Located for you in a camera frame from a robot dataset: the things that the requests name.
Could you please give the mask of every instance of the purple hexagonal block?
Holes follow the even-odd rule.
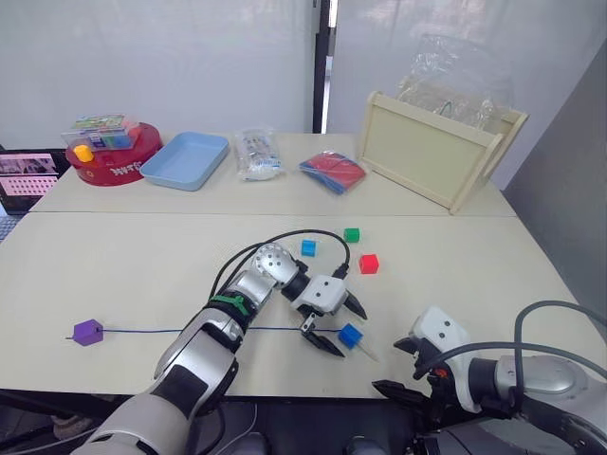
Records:
[[[82,346],[103,341],[103,326],[94,319],[76,324],[72,339]]]

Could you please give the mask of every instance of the blue cube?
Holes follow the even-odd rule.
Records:
[[[359,344],[362,333],[359,332],[354,325],[345,324],[338,333],[338,338],[348,349],[352,349]]]
[[[316,256],[316,242],[313,240],[302,240],[302,256]]]

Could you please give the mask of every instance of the white wall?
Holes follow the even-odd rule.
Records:
[[[605,0],[340,0],[327,132],[358,132],[373,90],[396,94],[424,33],[471,39],[511,66],[529,120],[493,175],[503,189],[606,36]]]
[[[314,16],[311,0],[2,0],[0,144],[62,147],[74,119],[113,112],[310,131]]]

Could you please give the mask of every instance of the plastic bag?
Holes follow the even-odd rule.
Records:
[[[285,171],[270,130],[243,130],[235,136],[238,175],[243,180],[269,180]]]
[[[398,99],[482,130],[493,131],[512,100],[510,72],[473,42],[424,35]]]
[[[366,175],[357,163],[330,150],[304,161],[300,164],[300,170],[337,194],[347,192]]]

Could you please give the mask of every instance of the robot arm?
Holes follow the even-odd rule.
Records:
[[[469,335],[440,308],[430,307],[395,347],[416,355],[415,366],[458,346]],[[523,418],[554,434],[579,454],[607,454],[607,385],[590,377],[570,360],[551,355],[524,358],[524,400],[513,408],[516,386],[513,355],[499,360],[464,353],[432,368],[425,397],[402,384],[377,381],[376,389],[403,404],[423,409],[430,427],[441,427],[450,408],[496,418]]]
[[[364,310],[343,280],[323,275],[310,279],[306,270],[281,246],[261,246],[251,269],[240,272],[213,296],[162,355],[152,387],[123,403],[73,453],[183,453],[196,414],[214,408],[236,376],[235,353],[274,288],[306,317],[301,327],[306,339],[340,355],[333,343],[312,332],[313,319],[335,314],[342,305],[365,317]]]

